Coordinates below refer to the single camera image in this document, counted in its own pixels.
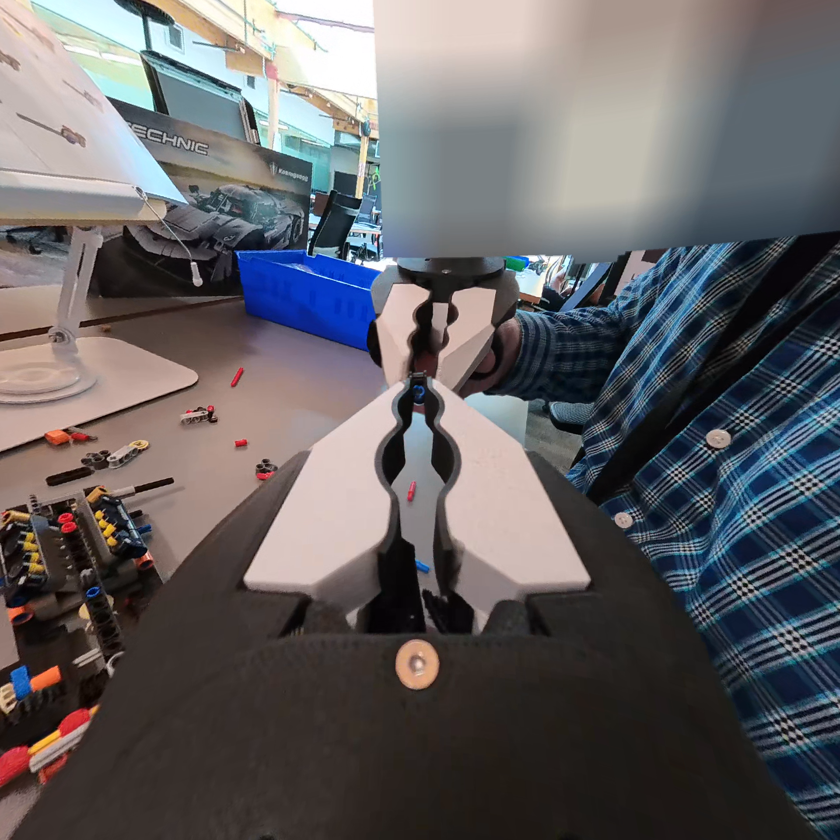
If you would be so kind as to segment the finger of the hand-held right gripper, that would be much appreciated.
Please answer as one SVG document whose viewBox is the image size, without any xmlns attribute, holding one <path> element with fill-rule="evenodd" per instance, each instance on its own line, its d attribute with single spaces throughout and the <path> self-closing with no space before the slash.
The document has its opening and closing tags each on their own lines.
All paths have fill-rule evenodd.
<svg viewBox="0 0 840 840">
<path fill-rule="evenodd" d="M 413 283 L 395 283 L 381 313 L 381 367 L 386 385 L 413 372 L 434 373 L 431 347 L 431 292 Z"/>
<path fill-rule="evenodd" d="M 487 355 L 496 331 L 492 322 L 496 291 L 473 287 L 451 297 L 455 319 L 447 326 L 446 342 L 438 352 L 438 383 L 458 392 Z"/>
</svg>

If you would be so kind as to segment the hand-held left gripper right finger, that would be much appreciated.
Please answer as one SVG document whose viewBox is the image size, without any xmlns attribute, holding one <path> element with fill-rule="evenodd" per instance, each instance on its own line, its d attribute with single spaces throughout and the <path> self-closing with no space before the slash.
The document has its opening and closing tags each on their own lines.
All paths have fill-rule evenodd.
<svg viewBox="0 0 840 840">
<path fill-rule="evenodd" d="M 524 447 L 442 383 L 427 380 L 435 503 L 434 574 L 424 594 L 441 632 L 476 632 L 502 602 L 578 594 L 590 573 Z"/>
</svg>

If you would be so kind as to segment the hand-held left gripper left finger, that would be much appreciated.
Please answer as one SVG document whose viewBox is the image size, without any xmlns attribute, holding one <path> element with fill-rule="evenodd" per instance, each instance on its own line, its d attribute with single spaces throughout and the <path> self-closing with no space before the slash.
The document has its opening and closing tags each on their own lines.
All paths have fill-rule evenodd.
<svg viewBox="0 0 840 840">
<path fill-rule="evenodd" d="M 378 396 L 308 451 L 244 576 L 254 592 L 298 593 L 371 627 L 415 627 L 415 550 L 393 484 L 406 463 L 411 381 Z"/>
</svg>

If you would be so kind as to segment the lego car chassis assembly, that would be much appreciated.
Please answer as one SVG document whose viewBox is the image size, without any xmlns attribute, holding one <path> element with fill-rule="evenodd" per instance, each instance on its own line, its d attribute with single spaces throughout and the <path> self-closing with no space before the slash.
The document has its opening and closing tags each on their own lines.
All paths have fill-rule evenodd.
<svg viewBox="0 0 840 840">
<path fill-rule="evenodd" d="M 161 576 L 152 526 L 130 500 L 167 488 L 104 485 L 2 510 L 2 789 L 66 765 Z"/>
</svg>

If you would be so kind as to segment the person's right forearm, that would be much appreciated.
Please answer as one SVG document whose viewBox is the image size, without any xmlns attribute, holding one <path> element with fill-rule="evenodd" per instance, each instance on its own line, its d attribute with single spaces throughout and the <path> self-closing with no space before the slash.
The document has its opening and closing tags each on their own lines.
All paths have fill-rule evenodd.
<svg viewBox="0 0 840 840">
<path fill-rule="evenodd" d="M 488 393 L 528 402 L 593 403 L 668 278 L 668 272 L 651 269 L 604 308 L 520 311 L 518 360 L 504 383 Z"/>
</svg>

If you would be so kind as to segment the black lego set box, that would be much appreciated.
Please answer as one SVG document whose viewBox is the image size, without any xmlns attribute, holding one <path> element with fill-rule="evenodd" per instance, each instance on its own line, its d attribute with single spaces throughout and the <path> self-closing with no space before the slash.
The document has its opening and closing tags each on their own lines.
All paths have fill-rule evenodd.
<svg viewBox="0 0 840 840">
<path fill-rule="evenodd" d="M 110 100 L 187 201 L 144 224 L 103 225 L 104 298 L 241 293 L 240 250 L 304 249 L 310 167 L 297 158 Z"/>
</svg>

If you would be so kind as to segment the person's right hand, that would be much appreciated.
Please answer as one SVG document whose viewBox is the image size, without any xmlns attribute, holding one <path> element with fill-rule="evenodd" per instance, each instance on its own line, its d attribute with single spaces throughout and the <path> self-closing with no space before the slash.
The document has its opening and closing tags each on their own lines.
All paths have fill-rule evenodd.
<svg viewBox="0 0 840 840">
<path fill-rule="evenodd" d="M 464 398 L 498 388 L 508 378 L 522 347 L 522 327 L 516 317 L 504 321 L 490 340 L 486 355 L 460 389 Z"/>
</svg>

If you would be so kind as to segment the blue plastic storage bin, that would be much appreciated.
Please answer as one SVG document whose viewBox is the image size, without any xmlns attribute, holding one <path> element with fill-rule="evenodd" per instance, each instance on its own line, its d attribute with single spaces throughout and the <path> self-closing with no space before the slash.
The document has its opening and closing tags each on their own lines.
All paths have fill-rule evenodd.
<svg viewBox="0 0 840 840">
<path fill-rule="evenodd" d="M 249 315 L 367 350 L 378 270 L 303 250 L 240 250 L 236 257 Z"/>
</svg>

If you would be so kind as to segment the black office chair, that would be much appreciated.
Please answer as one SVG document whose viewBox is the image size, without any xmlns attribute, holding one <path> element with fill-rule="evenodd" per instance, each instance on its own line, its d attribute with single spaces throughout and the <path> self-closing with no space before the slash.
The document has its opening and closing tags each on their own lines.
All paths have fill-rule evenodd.
<svg viewBox="0 0 840 840">
<path fill-rule="evenodd" d="M 354 264 L 382 258 L 382 226 L 372 196 L 332 190 L 318 194 L 310 211 L 308 256 L 328 256 Z"/>
</svg>

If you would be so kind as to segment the white book stand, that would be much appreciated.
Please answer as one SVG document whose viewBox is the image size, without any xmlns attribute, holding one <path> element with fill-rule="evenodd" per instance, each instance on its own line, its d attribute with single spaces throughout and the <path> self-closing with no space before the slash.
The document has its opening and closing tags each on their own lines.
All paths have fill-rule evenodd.
<svg viewBox="0 0 840 840">
<path fill-rule="evenodd" d="M 2 222 L 71 228 L 70 252 L 45 343 L 1 352 L 1 449 L 84 424 L 197 382 L 197 373 L 133 344 L 79 335 L 102 225 L 144 224 L 186 200 L 163 185 L 2 169 Z"/>
</svg>

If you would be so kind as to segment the dark computer monitor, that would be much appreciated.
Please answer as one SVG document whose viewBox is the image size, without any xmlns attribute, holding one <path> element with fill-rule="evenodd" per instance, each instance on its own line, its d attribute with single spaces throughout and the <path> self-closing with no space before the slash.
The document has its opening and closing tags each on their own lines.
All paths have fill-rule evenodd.
<svg viewBox="0 0 840 840">
<path fill-rule="evenodd" d="M 262 145 L 255 111 L 239 88 L 152 50 L 140 59 L 155 111 Z"/>
</svg>

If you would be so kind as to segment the white instruction booklet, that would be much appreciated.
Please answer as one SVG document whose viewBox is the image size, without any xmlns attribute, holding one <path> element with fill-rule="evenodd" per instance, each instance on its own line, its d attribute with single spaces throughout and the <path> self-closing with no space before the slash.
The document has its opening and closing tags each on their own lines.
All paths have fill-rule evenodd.
<svg viewBox="0 0 840 840">
<path fill-rule="evenodd" d="M 154 222 L 187 204 L 46 24 L 1 2 L 2 225 Z"/>
</svg>

